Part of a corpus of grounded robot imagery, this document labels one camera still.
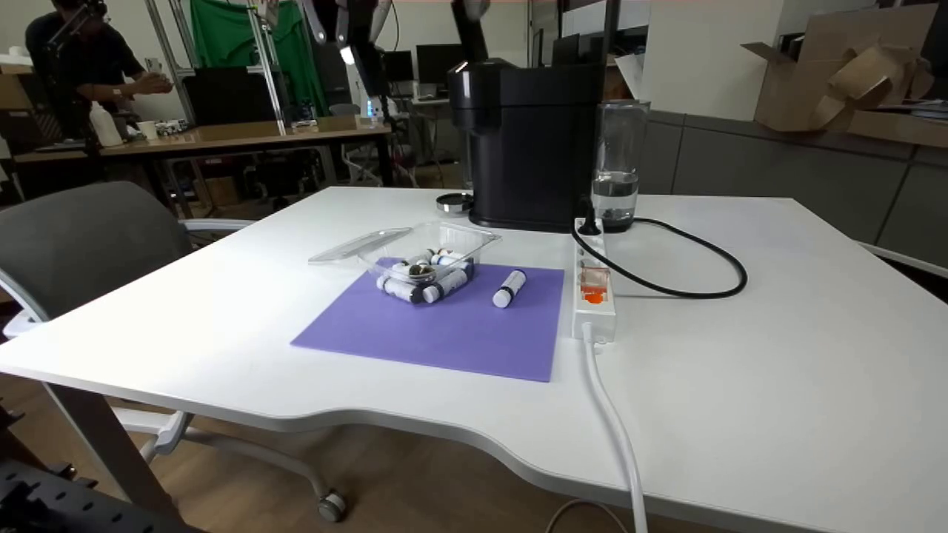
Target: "power strip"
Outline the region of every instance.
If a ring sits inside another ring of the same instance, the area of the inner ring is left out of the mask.
[[[604,234],[589,234],[585,240],[589,243],[589,250],[604,256]],[[580,339],[585,323],[589,323],[596,340],[613,340],[616,336],[613,272],[599,259],[585,252],[579,243],[571,259],[574,259],[571,260],[571,312],[574,312],[571,331],[574,339]]]

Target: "person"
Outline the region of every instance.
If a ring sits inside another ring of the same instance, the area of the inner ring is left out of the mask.
[[[26,49],[65,138],[84,138],[93,101],[119,117],[137,96],[173,93],[108,25],[103,0],[53,0],[53,9],[26,26]]]

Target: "chair wheel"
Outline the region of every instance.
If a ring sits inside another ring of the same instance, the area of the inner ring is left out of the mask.
[[[337,493],[327,493],[327,497],[319,500],[319,517],[324,522],[343,522],[350,514],[350,505],[337,494]]]

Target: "purple mat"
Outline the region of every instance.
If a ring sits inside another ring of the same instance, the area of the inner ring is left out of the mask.
[[[556,354],[562,269],[525,269],[509,309],[493,293],[512,268],[478,263],[475,278],[430,309],[376,291],[380,269],[348,289],[294,346],[469,373],[547,382]]]

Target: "white table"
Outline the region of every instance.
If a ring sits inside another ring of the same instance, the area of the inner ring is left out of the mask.
[[[545,490],[620,500],[626,481],[565,312],[547,386],[290,346],[358,277],[308,259],[435,223],[433,200],[330,191],[0,346],[0,371],[273,432],[358,422],[457,438]],[[759,520],[713,517],[733,528],[936,530],[948,500],[946,305],[795,203],[642,200],[641,210],[749,268],[749,291],[725,303],[620,286],[630,299],[602,373],[656,506]],[[666,286],[733,286],[718,259],[653,229],[613,252]],[[565,238],[505,232],[482,260],[562,268],[568,256]]]

